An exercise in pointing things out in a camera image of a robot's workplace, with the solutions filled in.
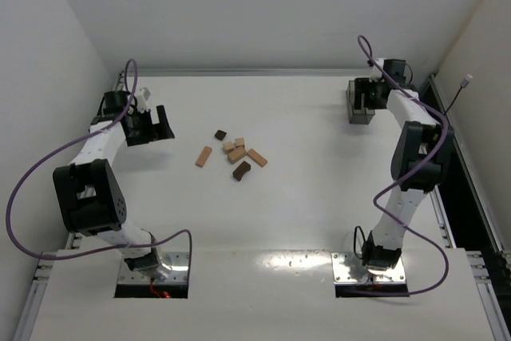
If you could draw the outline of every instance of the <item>light wood block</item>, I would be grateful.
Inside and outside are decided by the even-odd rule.
[[[250,148],[247,152],[247,155],[248,157],[250,157],[251,159],[253,159],[253,161],[255,161],[258,165],[261,166],[261,168],[263,166],[265,166],[267,163],[268,163],[268,160],[266,160],[264,157],[262,157],[261,155],[259,155],[254,149]]]
[[[199,158],[197,159],[195,165],[197,167],[204,167],[204,164],[206,164],[206,161],[208,161],[209,155],[211,155],[213,148],[208,147],[207,145],[204,147],[202,152],[199,155]]]
[[[238,147],[234,151],[229,153],[227,155],[227,157],[228,157],[229,161],[231,161],[231,164],[234,164],[237,161],[240,161],[241,159],[243,159],[246,154],[247,154],[247,151],[245,151],[244,147]]]
[[[245,139],[243,139],[242,137],[238,138],[238,139],[235,139],[234,140],[234,146],[235,147],[243,147],[245,148]]]
[[[234,144],[232,143],[232,141],[224,143],[224,152],[231,153],[232,151],[234,151]]]

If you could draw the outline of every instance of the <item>brown block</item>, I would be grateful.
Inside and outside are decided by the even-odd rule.
[[[235,139],[234,140],[234,146],[235,147],[243,147],[245,148],[245,139],[243,139],[242,137],[240,137],[239,139]]]
[[[224,152],[231,153],[232,151],[234,151],[234,144],[232,141],[224,143]]]
[[[204,167],[204,164],[206,164],[206,161],[208,161],[208,157],[209,155],[211,155],[211,151],[213,150],[213,148],[211,147],[208,147],[207,145],[204,147],[204,149],[202,150],[202,152],[200,153],[199,155],[199,158],[197,159],[195,165],[197,167]]]
[[[232,172],[232,177],[234,177],[238,181],[241,181],[243,175],[250,171],[250,169],[251,169],[250,164],[244,161],[243,163],[240,164],[238,168],[234,170],[234,172]]]
[[[268,160],[259,155],[254,149],[249,149],[247,155],[261,167],[265,166],[268,163]]]
[[[215,137],[220,141],[222,141],[225,138],[225,135],[227,135],[227,132],[220,131],[220,130],[216,131],[216,133],[215,133]]]
[[[231,164],[236,163],[237,161],[243,159],[245,155],[247,154],[247,151],[245,151],[245,148],[238,147],[231,153],[227,155],[229,161],[231,161]]]

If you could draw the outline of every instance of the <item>robotic arm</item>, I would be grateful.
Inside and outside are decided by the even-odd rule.
[[[396,82],[407,88],[412,97],[418,98],[418,93],[404,84],[404,61],[379,61]],[[402,128],[390,166],[392,179],[396,181],[437,144],[441,127],[425,109],[400,91],[392,89],[380,76],[376,70],[369,78],[357,78],[350,83],[347,90],[348,113],[350,123],[369,124],[375,109],[389,109],[392,112]],[[402,224],[387,215],[382,216],[362,246],[363,265],[374,270],[395,267],[402,253],[404,226],[410,224],[427,194],[446,178],[453,146],[454,130],[449,127],[447,138],[435,157],[410,179],[392,189],[386,210],[399,218]]]
[[[128,95],[125,91],[105,93],[90,132],[101,131],[110,124],[128,103]],[[97,236],[111,245],[127,247],[155,242],[150,232],[127,218],[125,198],[110,167],[124,143],[142,145],[174,138],[163,105],[156,107],[159,122],[153,124],[149,96],[147,89],[137,90],[131,113],[110,129],[89,138],[69,165],[53,171],[62,219],[69,232]],[[163,278],[171,270],[158,248],[119,250],[130,270],[149,278]]]

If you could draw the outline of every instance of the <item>white wall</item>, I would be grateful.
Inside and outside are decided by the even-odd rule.
[[[490,214],[507,248],[511,246],[511,0],[484,0],[438,74],[444,104],[467,74],[469,87],[451,109],[476,169]]]
[[[98,52],[119,66],[359,68],[357,34],[437,69],[479,0],[68,0]]]
[[[0,201],[56,146],[83,134],[101,92],[111,87],[96,50],[66,0],[0,0]],[[35,251],[62,245],[65,229],[51,173],[71,149],[27,182],[14,206],[14,230]],[[0,340],[12,338],[36,262],[0,229]]]

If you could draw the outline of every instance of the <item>pile of blocks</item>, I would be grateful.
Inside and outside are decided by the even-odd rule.
[[[227,136],[227,133],[225,131],[218,130],[215,133],[215,138],[222,141]],[[197,159],[197,162],[195,163],[198,167],[204,167],[206,164],[206,161],[208,160],[209,155],[212,152],[212,148],[205,146],[202,150],[202,153],[199,155],[199,158]],[[241,159],[243,159],[245,156],[250,157],[255,161],[261,168],[265,166],[268,161],[259,155],[254,149],[249,149],[248,151],[245,149],[245,139],[242,137],[237,138],[234,140],[234,143],[232,141],[226,141],[224,142],[224,152],[227,154],[227,158],[231,162],[231,164],[235,164]],[[241,181],[244,174],[251,170],[251,166],[246,161],[243,161],[238,168],[234,170],[232,173],[232,176],[238,180]]]

